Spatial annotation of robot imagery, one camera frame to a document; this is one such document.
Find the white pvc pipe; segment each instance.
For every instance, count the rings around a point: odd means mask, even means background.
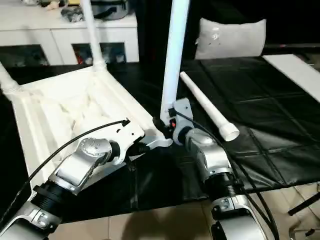
[[[94,19],[94,14],[92,12],[90,0],[81,0],[81,7],[83,10],[84,19],[86,22],[86,27],[87,27],[89,38],[90,38],[93,67],[97,71],[100,69],[105,69],[107,65],[102,57],[102,52],[101,52],[100,44],[97,37],[98,35],[95,27],[95,19]]]
[[[176,101],[190,0],[173,0],[165,60],[160,119],[169,125],[169,109]]]
[[[0,62],[0,86],[4,94],[10,94],[17,91],[20,86],[13,80],[5,67]]]
[[[222,115],[222,113],[212,104],[207,96],[198,88],[198,86],[184,71],[180,73],[180,77],[209,115],[209,117],[212,119],[214,124],[218,127],[219,133],[223,139],[226,142],[236,139],[240,133],[238,128]]]

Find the black tripod leg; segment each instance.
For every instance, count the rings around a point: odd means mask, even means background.
[[[311,204],[315,203],[318,200],[320,200],[320,192],[318,192],[316,195],[310,197],[309,199],[305,200],[303,203],[299,204],[298,206],[292,208],[290,211],[288,211],[288,214],[290,216],[293,216],[297,212],[300,212],[301,210],[309,207]]]

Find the black leather mat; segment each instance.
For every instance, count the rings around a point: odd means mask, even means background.
[[[27,83],[81,66],[19,68],[10,71]],[[139,63],[110,65],[108,70],[153,116],[160,113],[163,69]],[[253,178],[259,191],[320,181],[320,104],[262,58],[184,62],[182,71],[193,79],[216,107],[240,130],[224,142]],[[182,82],[178,98],[188,97],[194,119],[220,138],[217,128]],[[10,103],[1,98],[1,146],[12,152],[0,176],[5,188],[3,212],[26,178],[19,135]],[[129,213],[178,205],[206,198],[194,160],[182,147],[154,149],[126,167],[81,192],[65,221]],[[252,191],[241,174],[245,187]]]

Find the black cable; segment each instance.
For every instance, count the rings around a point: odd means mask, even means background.
[[[223,146],[223,144],[221,143],[221,141],[214,136],[209,130],[207,130],[204,126],[202,126],[200,123],[196,122],[195,120],[193,120],[192,118],[178,112],[175,111],[175,113],[187,120],[189,120],[190,122],[192,122],[194,125],[196,125],[198,128],[200,128],[201,130],[203,130],[204,132],[206,132],[207,134],[210,135],[210,137],[212,137],[225,151],[226,155],[228,156],[228,158],[231,160],[232,158],[230,157],[228,151],[226,150],[226,148]],[[252,188],[254,190],[257,189],[255,183],[253,182],[253,180],[251,179],[251,177],[249,176],[249,174],[247,173],[247,171],[245,170],[245,168],[235,159],[233,159],[233,161],[239,166],[240,170],[243,172],[243,174],[245,175],[245,177],[248,179],[249,183],[252,185]],[[234,171],[234,175],[236,176],[237,179],[240,180],[239,174],[237,172],[237,170],[235,168],[233,168]],[[268,225],[268,227],[270,228],[275,240],[279,240],[279,232],[278,232],[278,228],[276,225],[276,221],[270,211],[270,208],[268,207],[265,199],[263,198],[263,196],[261,195],[260,192],[257,192],[257,196],[260,199],[263,208],[265,209],[269,219],[266,217],[266,215],[264,214],[264,212],[261,210],[261,208],[257,205],[257,203],[252,199],[252,197],[248,194],[248,192],[246,191],[246,189],[244,187],[241,188],[241,190],[243,191],[244,195],[248,198],[248,200],[251,202],[251,204],[253,205],[253,207],[257,210],[257,212],[260,214],[260,216],[263,218],[263,220],[265,221],[265,223]]]
[[[76,137],[74,137],[73,139],[71,139],[70,141],[68,141],[67,143],[65,143],[64,145],[62,145],[61,147],[59,147],[54,153],[52,153],[43,163],[40,164],[40,166],[37,167],[37,169],[30,174],[29,178],[27,179],[26,182],[24,182],[24,184],[22,185],[22,187],[20,188],[20,190],[18,191],[18,193],[15,195],[13,201],[10,203],[9,207],[7,208],[7,210],[4,212],[2,218],[0,219],[0,227],[5,219],[5,217],[8,215],[9,211],[12,209],[13,205],[15,204],[15,202],[17,201],[18,197],[20,196],[20,194],[22,193],[22,191],[26,188],[27,185],[30,185],[31,180],[35,177],[35,175],[51,160],[53,159],[61,150],[63,150],[65,147],[67,147],[68,145],[72,144],[73,142],[77,141],[78,139],[82,138],[85,135],[88,135],[92,132],[95,132],[97,130],[112,126],[112,125],[116,125],[116,124],[127,124],[129,123],[129,120],[121,120],[121,121],[114,121],[114,122],[110,122],[101,126],[98,126],[96,128],[93,128],[89,131],[86,131]]]
[[[249,183],[252,185],[252,188],[253,188],[253,189],[256,189],[257,187],[256,187],[254,181],[253,181],[252,178],[249,176],[249,174],[248,174],[248,172],[245,170],[245,168],[244,168],[238,161],[234,161],[234,162],[238,165],[238,167],[240,168],[240,170],[243,172],[243,174],[245,175],[245,177],[248,179]],[[272,215],[272,213],[271,213],[271,211],[270,211],[270,209],[269,209],[269,207],[268,207],[268,205],[267,205],[264,197],[261,195],[260,192],[256,192],[256,195],[257,195],[258,198],[260,199],[260,202],[262,203],[262,205],[263,205],[263,207],[264,207],[264,209],[265,209],[265,211],[266,211],[266,214],[267,214],[267,216],[268,216],[269,219],[270,219],[270,223],[273,225],[273,227],[274,227],[275,229],[277,229],[277,225],[276,225],[276,221],[275,221],[275,219],[274,219],[274,216]]]

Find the metal screw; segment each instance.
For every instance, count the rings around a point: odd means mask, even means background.
[[[48,225],[48,216],[45,215],[44,213],[41,213],[37,222],[40,225],[40,227],[42,228],[46,227]]]

